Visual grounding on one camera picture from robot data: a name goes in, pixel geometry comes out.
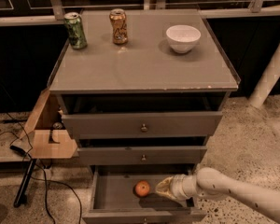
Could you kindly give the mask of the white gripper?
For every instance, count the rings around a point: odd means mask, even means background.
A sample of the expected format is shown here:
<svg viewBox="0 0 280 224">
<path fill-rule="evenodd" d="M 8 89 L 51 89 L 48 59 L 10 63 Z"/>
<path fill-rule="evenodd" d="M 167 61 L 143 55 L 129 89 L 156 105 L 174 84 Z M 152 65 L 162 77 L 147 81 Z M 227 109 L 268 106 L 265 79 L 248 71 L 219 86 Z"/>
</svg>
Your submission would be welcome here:
<svg viewBox="0 0 280 224">
<path fill-rule="evenodd" d="M 157 184 L 156 193 L 173 201 L 185 201 L 197 194 L 194 175 L 175 175 Z"/>
</svg>

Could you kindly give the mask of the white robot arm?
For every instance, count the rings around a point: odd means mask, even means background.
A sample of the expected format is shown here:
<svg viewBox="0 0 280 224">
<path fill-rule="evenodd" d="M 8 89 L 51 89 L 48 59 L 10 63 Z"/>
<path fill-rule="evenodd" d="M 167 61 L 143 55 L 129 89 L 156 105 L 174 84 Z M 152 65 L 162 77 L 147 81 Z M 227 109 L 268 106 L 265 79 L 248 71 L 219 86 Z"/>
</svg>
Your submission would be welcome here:
<svg viewBox="0 0 280 224">
<path fill-rule="evenodd" d="M 249 103 L 260 108 L 280 78 L 280 43 L 263 72 Z M 204 167 L 194 175 L 174 175 L 163 179 L 155 188 L 160 196 L 173 201 L 192 197 L 215 199 L 226 195 L 280 224 L 280 191 L 232 179 L 220 171 Z"/>
</svg>

